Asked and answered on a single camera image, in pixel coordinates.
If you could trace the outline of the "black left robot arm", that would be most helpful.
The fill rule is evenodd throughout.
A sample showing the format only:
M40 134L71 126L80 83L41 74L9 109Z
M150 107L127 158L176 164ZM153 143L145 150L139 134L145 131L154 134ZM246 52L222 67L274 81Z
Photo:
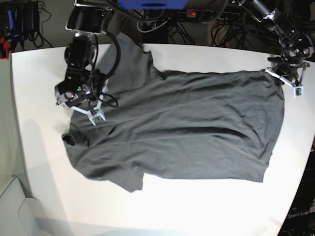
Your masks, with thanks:
M270 72L283 83L288 80L293 87L300 87L305 70L310 66L305 60L315 52L310 36L299 32L273 0L238 0L237 3L259 22L265 21L267 29L276 35L283 48L278 57L268 58Z

